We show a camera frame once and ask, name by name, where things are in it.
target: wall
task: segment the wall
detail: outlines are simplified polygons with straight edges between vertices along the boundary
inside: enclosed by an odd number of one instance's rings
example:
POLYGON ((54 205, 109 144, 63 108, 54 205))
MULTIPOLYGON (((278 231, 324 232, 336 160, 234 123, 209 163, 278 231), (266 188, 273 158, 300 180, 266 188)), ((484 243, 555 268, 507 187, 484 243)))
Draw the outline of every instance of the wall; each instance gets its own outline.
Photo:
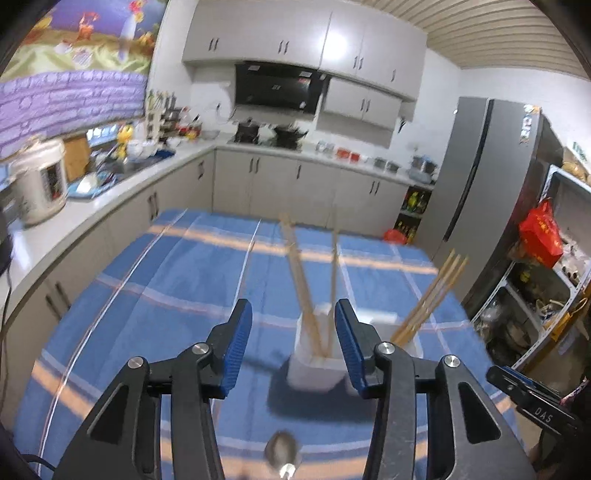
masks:
POLYGON ((460 74, 461 70, 452 62, 427 50, 414 120, 407 123, 400 133, 321 112, 315 116, 242 108, 234 112, 235 74, 231 65, 200 66, 195 69, 191 86, 191 115, 199 113, 204 127, 224 131, 235 128, 226 124, 232 114, 234 121, 247 116, 270 123, 295 120, 301 128, 309 130, 306 141, 312 143, 326 140, 363 155, 385 157, 403 167, 410 164, 415 152, 429 155, 441 164, 452 131, 460 74))
POLYGON ((462 70, 460 96, 480 96, 542 107, 563 145, 591 152, 591 82, 533 69, 462 70))
POLYGON ((178 105, 188 105, 193 69, 183 62, 183 50, 199 0, 169 0, 152 57, 148 88, 174 92, 178 105))

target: cutting board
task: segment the cutting board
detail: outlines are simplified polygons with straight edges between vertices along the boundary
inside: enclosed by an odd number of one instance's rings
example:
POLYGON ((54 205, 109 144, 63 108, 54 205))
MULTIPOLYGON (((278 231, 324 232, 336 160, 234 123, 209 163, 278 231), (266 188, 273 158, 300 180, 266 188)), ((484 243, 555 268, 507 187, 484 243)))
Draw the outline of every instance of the cutting board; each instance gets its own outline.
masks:
POLYGON ((90 158, 90 146, 85 134, 68 138, 64 141, 64 145, 66 147, 66 155, 64 156, 66 176, 70 183, 86 174, 86 166, 90 158))

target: upper cabinet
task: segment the upper cabinet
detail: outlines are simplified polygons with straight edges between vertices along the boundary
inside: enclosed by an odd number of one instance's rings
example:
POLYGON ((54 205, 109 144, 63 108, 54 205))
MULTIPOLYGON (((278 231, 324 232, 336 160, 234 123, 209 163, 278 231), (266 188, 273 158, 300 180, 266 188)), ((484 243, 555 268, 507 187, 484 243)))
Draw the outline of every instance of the upper cabinet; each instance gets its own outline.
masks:
POLYGON ((416 100, 427 34, 339 0, 200 0, 183 60, 262 60, 319 68, 416 100))
POLYGON ((400 98, 395 96, 345 80, 332 79, 323 111, 394 130, 400 105, 400 98))
POLYGON ((365 18, 359 5, 334 2, 335 6, 322 52, 320 68, 325 72, 357 76, 365 18))
POLYGON ((189 28, 183 61, 233 60, 248 57, 255 45, 253 26, 259 2, 199 2, 189 28))
POLYGON ((330 5, 313 0, 258 1, 255 45, 249 60, 318 68, 330 20, 330 5))

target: red bag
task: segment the red bag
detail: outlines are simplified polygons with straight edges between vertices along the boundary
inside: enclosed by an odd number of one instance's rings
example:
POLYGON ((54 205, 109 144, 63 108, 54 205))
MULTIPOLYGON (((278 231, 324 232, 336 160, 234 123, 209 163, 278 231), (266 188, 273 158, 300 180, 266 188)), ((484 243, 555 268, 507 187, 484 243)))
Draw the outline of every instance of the red bag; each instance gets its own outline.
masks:
POLYGON ((562 241, 550 199, 545 199, 530 210, 527 218, 519 224, 519 237, 525 250, 542 265, 552 268, 562 257, 562 241))
POLYGON ((384 233, 384 240, 397 245, 406 245, 408 241, 404 233, 394 229, 387 230, 386 233, 384 233))

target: bowl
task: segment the bowl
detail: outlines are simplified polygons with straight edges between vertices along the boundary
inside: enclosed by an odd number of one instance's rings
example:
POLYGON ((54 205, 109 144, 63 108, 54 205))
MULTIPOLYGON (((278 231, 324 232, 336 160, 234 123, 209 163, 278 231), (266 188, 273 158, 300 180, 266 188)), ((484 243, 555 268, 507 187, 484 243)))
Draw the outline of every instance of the bowl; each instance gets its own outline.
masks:
POLYGON ((142 142, 139 140, 129 140, 127 142, 127 156, 132 160, 137 160, 142 157, 144 148, 142 142))
POLYGON ((180 137, 168 137, 166 139, 166 144, 169 147, 177 148, 181 144, 181 139, 180 137))
POLYGON ((219 130, 201 130, 201 138, 204 140, 213 140, 220 134, 219 130))

